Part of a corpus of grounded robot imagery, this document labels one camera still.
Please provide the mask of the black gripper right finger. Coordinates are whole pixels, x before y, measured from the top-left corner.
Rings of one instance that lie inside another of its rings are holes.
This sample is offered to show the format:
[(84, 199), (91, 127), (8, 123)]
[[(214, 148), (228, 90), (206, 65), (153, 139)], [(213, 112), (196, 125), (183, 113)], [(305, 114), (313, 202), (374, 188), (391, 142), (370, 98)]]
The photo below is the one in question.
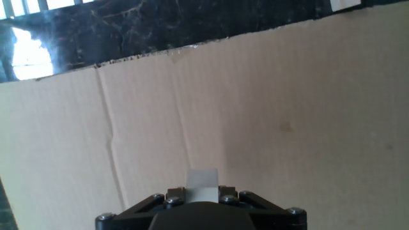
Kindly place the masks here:
[(307, 212), (304, 209), (281, 208), (248, 190), (237, 192), (235, 187), (219, 185), (219, 204), (244, 211), (256, 229), (307, 230)]

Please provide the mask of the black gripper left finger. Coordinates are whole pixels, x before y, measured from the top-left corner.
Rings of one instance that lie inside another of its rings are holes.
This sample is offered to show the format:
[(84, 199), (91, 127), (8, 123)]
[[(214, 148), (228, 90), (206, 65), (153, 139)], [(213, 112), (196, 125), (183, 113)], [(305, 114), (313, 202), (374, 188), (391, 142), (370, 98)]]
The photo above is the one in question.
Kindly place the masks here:
[(149, 229), (153, 218), (162, 211), (185, 203), (185, 188), (170, 188), (166, 194), (153, 194), (119, 213), (103, 213), (95, 219), (96, 230)]

